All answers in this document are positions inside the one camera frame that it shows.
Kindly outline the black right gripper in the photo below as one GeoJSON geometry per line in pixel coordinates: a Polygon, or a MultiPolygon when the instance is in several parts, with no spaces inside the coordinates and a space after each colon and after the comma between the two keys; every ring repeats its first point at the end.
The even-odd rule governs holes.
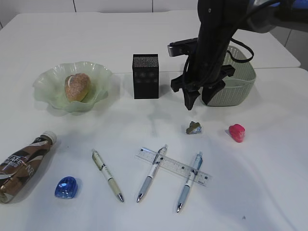
{"type": "Polygon", "coordinates": [[[228,44],[220,46],[220,41],[207,36],[199,36],[195,51],[188,55],[181,76],[171,81],[174,92],[182,89],[184,104],[192,110],[203,87],[202,101],[208,105],[212,98],[225,87],[223,78],[232,77],[235,69],[224,65],[228,44]]]}

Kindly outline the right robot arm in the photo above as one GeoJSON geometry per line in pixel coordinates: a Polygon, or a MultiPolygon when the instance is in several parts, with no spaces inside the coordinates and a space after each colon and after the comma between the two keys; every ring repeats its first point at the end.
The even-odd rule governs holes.
{"type": "Polygon", "coordinates": [[[267,33],[276,26],[308,30],[306,0],[200,0],[197,12],[198,37],[168,45],[169,56],[187,56],[182,75],[171,81],[171,88],[182,90],[188,110],[199,96],[208,104],[224,89],[223,79],[234,75],[235,68],[223,64],[230,42],[253,52],[233,39],[238,29],[256,33],[267,33]]]}

